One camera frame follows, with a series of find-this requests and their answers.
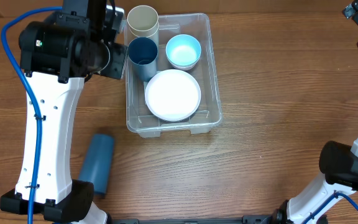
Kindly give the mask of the beige cup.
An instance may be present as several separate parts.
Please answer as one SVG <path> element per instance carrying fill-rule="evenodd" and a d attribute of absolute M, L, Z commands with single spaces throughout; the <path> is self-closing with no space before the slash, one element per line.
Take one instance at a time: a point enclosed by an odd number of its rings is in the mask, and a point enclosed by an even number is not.
<path fill-rule="evenodd" d="M 158 13 L 151 6 L 140 5 L 132 8 L 127 17 L 131 33 L 135 37 L 146 37 L 159 45 Z"/>

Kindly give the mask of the blue cup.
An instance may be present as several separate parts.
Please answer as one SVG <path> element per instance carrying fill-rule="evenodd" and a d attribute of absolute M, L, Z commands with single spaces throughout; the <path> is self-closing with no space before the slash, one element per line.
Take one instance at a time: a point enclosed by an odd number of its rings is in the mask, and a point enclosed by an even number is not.
<path fill-rule="evenodd" d="M 128 48 L 133 73 L 143 82 L 149 82 L 157 74 L 158 47 L 146 37 L 132 40 Z"/>
<path fill-rule="evenodd" d="M 97 195 L 106 195 L 113 152 L 113 137 L 106 134 L 93 136 L 78 179 L 91 182 L 94 185 L 94 193 Z"/>

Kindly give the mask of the light blue bowl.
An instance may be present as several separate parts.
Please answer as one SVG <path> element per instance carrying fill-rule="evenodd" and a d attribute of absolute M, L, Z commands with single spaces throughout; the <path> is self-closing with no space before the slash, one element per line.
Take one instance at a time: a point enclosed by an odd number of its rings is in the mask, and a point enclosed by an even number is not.
<path fill-rule="evenodd" d="M 201 44 L 191 35 L 179 34 L 167 42 L 165 53 L 169 62 L 189 65 L 201 58 Z"/>

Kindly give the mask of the pink plate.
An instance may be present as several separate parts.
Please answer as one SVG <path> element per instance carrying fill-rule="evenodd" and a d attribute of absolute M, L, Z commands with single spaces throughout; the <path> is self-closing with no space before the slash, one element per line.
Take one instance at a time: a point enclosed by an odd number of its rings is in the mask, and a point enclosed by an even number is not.
<path fill-rule="evenodd" d="M 177 69 L 156 74 L 147 83 L 144 95 L 150 112 L 169 122 L 189 118 L 201 103 L 201 88 L 196 79 Z"/>

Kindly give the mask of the grey bowl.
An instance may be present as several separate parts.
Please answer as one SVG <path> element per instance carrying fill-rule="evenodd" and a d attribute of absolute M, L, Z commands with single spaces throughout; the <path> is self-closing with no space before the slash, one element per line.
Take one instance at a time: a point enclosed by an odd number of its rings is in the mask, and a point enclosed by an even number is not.
<path fill-rule="evenodd" d="M 197 62 L 195 63 L 192 63 L 192 64 L 189 64 L 189 65 L 177 65 L 173 62 L 170 61 L 170 64 L 175 68 L 175 69 L 178 69 L 178 70 L 183 70 L 183 71 L 188 71 L 188 70 L 191 70 L 196 64 Z"/>

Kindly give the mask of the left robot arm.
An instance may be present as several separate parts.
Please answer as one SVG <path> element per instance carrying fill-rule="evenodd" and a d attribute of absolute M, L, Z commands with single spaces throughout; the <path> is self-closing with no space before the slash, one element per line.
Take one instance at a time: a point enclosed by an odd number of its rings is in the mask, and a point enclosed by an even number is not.
<path fill-rule="evenodd" d="M 71 140 L 79 97 L 93 75 L 120 80 L 127 47 L 116 42 L 125 12 L 113 0 L 65 0 L 19 35 L 16 60 L 1 30 L 4 51 L 27 96 L 24 156 L 16 186 L 0 198 L 4 212 L 41 214 L 52 223 L 111 223 L 93 200 L 94 185 L 70 173 Z"/>

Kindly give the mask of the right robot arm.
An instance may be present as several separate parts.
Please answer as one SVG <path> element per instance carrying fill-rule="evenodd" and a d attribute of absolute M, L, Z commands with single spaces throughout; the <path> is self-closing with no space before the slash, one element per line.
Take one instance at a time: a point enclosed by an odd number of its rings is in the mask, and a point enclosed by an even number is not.
<path fill-rule="evenodd" d="M 319 157 L 319 174 L 296 197 L 283 202 L 269 223 L 327 223 L 325 213 L 341 199 L 358 211 L 358 138 L 353 145 L 328 141 Z"/>

